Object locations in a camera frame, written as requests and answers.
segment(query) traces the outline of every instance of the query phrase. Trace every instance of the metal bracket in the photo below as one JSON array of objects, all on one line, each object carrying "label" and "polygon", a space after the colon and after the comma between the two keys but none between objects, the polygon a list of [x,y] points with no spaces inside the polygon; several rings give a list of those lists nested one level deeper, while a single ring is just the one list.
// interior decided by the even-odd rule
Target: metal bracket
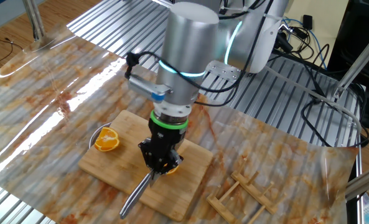
[{"label": "metal bracket", "polygon": [[217,60],[211,61],[207,65],[205,71],[217,75],[222,79],[226,79],[229,82],[235,82],[241,73],[240,69],[231,65],[226,65],[223,62],[219,62]]},{"label": "metal bracket", "polygon": [[171,87],[155,84],[138,75],[130,76],[129,88],[155,103],[162,102],[165,99],[166,93],[172,92]]}]

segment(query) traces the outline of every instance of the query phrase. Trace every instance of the transparent plastic film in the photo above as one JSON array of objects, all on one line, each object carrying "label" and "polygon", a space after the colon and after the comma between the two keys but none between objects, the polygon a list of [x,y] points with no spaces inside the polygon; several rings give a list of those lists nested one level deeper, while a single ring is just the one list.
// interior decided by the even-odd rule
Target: transparent plastic film
[{"label": "transparent plastic film", "polygon": [[[129,90],[125,59],[64,26],[46,38],[0,69],[0,186],[57,223],[119,223],[128,195],[82,171],[78,161],[97,128],[122,110],[149,119],[152,102]],[[133,73],[156,77],[140,66]],[[263,211],[254,223],[346,223],[344,192],[357,149],[314,146],[234,109],[199,105],[186,138],[214,159],[184,223],[225,222],[206,198],[216,186],[221,197],[235,183],[231,174],[244,158],[241,175],[258,171],[258,190],[274,182],[267,198],[286,195],[274,215]],[[230,197],[223,203],[230,202],[227,209],[242,223],[260,208],[241,187]],[[141,203],[125,221],[172,223]]]}]

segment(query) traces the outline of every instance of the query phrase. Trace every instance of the wooden cutting board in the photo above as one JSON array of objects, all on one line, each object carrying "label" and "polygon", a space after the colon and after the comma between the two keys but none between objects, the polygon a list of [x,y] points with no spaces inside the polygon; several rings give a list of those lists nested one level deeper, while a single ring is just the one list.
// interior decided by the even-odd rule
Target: wooden cutting board
[{"label": "wooden cutting board", "polygon": [[[110,126],[119,134],[117,149],[100,152],[94,146],[79,161],[79,167],[96,178],[130,194],[149,173],[138,144],[151,135],[148,121],[122,111]],[[140,202],[180,222],[205,175],[213,154],[184,140],[178,153],[184,160],[170,175],[158,178],[148,187]]]}]

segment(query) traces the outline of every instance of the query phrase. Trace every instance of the wooden frame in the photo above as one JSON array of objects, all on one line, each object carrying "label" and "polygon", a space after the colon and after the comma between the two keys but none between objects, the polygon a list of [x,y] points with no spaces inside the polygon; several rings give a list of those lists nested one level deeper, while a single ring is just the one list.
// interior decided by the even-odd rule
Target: wooden frame
[{"label": "wooden frame", "polygon": [[[217,189],[207,197],[208,203],[230,224],[238,224],[241,223],[243,216],[237,219],[228,209],[222,204],[222,202],[233,192],[235,188],[239,185],[243,187],[255,200],[257,200],[262,206],[259,210],[251,217],[248,224],[252,224],[255,220],[262,214],[264,210],[267,210],[270,214],[274,215],[277,212],[278,204],[280,204],[285,198],[286,194],[284,193],[283,197],[281,197],[277,202],[273,203],[264,196],[269,189],[271,189],[274,185],[274,182],[270,182],[270,184],[266,187],[266,189],[261,192],[254,185],[252,185],[253,181],[259,175],[259,171],[256,171],[250,179],[247,179],[240,172],[243,170],[246,164],[246,159],[243,160],[240,168],[235,170],[231,177],[236,181],[224,194],[220,197],[220,199],[216,198],[216,194],[220,190],[220,185]],[[233,201],[233,197],[230,198],[230,201],[227,203],[227,207],[229,207],[229,203]]]}]

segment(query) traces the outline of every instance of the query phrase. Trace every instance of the green ring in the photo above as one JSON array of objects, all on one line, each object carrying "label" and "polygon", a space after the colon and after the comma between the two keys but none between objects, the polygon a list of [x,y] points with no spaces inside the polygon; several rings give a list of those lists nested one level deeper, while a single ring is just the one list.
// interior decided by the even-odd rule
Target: green ring
[{"label": "green ring", "polygon": [[154,123],[156,123],[157,125],[166,128],[166,129],[171,129],[171,130],[178,130],[178,129],[183,129],[186,128],[187,125],[189,124],[189,120],[185,120],[184,124],[179,124],[179,125],[174,125],[174,124],[166,124],[163,123],[162,121],[159,121],[155,115],[154,115],[154,110],[151,111],[151,119]]}]

